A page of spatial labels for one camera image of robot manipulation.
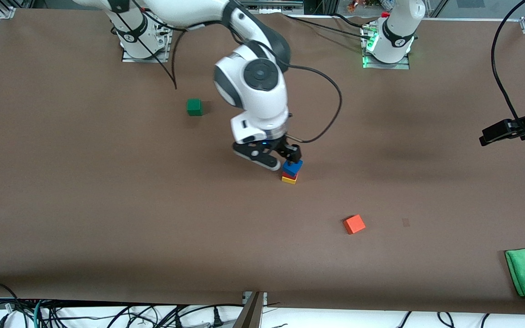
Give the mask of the blue wooden block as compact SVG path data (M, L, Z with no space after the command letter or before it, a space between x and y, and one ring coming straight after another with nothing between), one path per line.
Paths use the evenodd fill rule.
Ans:
M283 163L283 173L294 177L298 174L303 164L304 161L302 159L300 159L298 162L285 161Z

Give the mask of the orange wooden block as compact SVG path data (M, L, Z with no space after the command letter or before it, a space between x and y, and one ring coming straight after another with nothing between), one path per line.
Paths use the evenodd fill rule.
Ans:
M366 228L366 224L360 215L350 216L343 220L342 224L348 235L353 235Z

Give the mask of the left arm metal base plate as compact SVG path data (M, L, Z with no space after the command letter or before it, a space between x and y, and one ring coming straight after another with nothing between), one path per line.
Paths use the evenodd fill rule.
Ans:
M378 32L378 25L376 21L363 24L360 28L360 35L367 36L367 39L361 41L362 45L362 62L363 68L378 68L378 69L409 69L410 60L408 53L410 52L410 46L404 50L404 54L397 62L385 62L380 60L374 54L374 50L379 50L379 55L382 54L381 40L386 40L381 37Z

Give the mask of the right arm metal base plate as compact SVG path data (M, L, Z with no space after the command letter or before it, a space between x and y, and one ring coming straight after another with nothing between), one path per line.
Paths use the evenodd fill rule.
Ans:
M131 31L115 29L123 49L123 62L167 62L172 30L144 19Z

